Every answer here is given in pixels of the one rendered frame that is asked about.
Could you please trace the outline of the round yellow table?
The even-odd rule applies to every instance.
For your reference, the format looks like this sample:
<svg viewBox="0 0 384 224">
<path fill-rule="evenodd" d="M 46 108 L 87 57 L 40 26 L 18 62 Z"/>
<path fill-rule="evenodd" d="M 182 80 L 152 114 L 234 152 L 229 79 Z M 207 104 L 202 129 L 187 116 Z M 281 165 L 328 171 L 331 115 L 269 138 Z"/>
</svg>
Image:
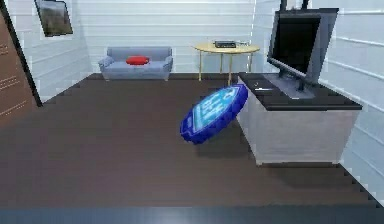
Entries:
<svg viewBox="0 0 384 224">
<path fill-rule="evenodd" d="M 198 71 L 198 80 L 202 80 L 202 53 L 218 53 L 220 55 L 220 64 L 222 67 L 223 64 L 223 55 L 228 54 L 230 56 L 229 59 L 229 72 L 228 72 L 228 84 L 231 84 L 232 80 L 232 64 L 233 64 L 233 56 L 236 54 L 249 54 L 249 62 L 248 62 L 248 72 L 252 70 L 252 56 L 255 52 L 260 50 L 260 47 L 257 45 L 248 45 L 248 46 L 238 46 L 235 48 L 216 48 L 214 43 L 204 42 L 199 43 L 194 46 L 194 49 L 199 51 L 199 71 Z"/>
</svg>

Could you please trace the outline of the white cabinet with black top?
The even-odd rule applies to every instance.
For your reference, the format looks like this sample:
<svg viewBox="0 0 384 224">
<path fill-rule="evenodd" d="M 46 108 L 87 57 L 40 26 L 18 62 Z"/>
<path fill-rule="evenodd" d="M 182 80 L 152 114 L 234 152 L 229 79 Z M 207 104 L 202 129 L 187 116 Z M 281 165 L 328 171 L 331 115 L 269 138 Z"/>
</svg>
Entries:
<svg viewBox="0 0 384 224">
<path fill-rule="evenodd" d="M 362 105 L 323 85 L 305 99 L 276 86 L 274 73 L 240 73 L 248 99 L 237 121 L 258 165 L 340 161 Z"/>
</svg>

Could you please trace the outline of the black television set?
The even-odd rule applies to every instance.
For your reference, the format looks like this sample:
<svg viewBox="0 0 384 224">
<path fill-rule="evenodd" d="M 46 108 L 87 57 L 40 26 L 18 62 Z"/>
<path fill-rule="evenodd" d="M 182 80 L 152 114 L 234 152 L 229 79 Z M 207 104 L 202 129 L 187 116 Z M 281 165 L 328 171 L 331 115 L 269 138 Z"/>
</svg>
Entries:
<svg viewBox="0 0 384 224">
<path fill-rule="evenodd" d="M 276 11 L 265 78 L 291 99 L 311 99 L 322 70 L 338 8 Z"/>
</svg>

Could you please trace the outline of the red cushion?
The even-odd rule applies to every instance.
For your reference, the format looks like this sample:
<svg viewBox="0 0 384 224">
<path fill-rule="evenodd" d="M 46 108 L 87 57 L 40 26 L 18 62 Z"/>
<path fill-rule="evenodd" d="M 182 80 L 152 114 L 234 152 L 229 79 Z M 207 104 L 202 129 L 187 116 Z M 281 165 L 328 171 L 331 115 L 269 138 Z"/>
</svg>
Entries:
<svg viewBox="0 0 384 224">
<path fill-rule="evenodd" d="M 149 58 L 146 56 L 130 56 L 126 59 L 126 63 L 129 65 L 145 65 L 149 62 Z"/>
</svg>

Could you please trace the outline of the blue round disc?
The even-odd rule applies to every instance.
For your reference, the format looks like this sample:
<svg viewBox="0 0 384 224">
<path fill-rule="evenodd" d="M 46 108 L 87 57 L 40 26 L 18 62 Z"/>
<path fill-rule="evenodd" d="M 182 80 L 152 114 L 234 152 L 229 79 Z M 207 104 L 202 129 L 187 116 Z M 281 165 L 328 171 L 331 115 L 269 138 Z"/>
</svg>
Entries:
<svg viewBox="0 0 384 224">
<path fill-rule="evenodd" d="M 180 135 L 194 145 L 202 144 L 226 128 L 248 99 L 244 84 L 220 88 L 194 105 L 180 124 Z"/>
</svg>

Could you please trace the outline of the framed landscape picture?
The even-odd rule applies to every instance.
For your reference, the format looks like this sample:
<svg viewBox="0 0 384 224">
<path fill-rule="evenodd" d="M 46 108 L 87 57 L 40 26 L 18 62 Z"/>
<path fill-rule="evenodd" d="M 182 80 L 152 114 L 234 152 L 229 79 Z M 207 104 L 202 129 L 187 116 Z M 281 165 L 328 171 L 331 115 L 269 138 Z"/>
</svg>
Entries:
<svg viewBox="0 0 384 224">
<path fill-rule="evenodd" d="M 73 33 L 67 5 L 63 0 L 34 0 L 46 37 Z"/>
</svg>

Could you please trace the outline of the grey blue sofa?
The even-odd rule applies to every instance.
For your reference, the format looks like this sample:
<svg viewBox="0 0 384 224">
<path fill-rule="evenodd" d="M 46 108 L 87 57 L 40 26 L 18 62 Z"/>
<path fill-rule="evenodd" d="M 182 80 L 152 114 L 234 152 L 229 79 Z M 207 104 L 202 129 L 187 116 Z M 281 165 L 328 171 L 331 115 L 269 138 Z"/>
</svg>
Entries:
<svg viewBox="0 0 384 224">
<path fill-rule="evenodd" d="M 146 56 L 145 65 L 129 65 L 130 56 Z M 173 67 L 170 46 L 125 46 L 108 47 L 107 56 L 98 62 L 105 80 L 122 79 L 163 79 L 168 80 Z"/>
</svg>

